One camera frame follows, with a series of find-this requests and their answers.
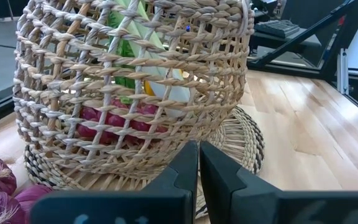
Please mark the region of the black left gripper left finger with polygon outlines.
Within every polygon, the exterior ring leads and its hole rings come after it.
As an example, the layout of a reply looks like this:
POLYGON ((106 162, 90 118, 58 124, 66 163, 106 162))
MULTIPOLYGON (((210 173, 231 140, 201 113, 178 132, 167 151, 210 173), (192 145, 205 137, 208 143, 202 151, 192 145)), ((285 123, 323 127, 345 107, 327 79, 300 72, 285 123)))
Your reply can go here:
POLYGON ((54 191, 30 211, 33 224, 194 223, 198 145, 187 142, 142 190, 54 191))

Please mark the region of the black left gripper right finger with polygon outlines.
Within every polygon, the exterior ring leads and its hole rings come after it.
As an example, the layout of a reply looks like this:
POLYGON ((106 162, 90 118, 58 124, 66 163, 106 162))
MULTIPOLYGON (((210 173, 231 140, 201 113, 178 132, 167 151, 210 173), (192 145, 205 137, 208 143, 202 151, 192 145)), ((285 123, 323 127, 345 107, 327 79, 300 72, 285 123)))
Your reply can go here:
POLYGON ((358 191, 280 190, 206 141, 200 172, 211 223, 358 224, 358 191))

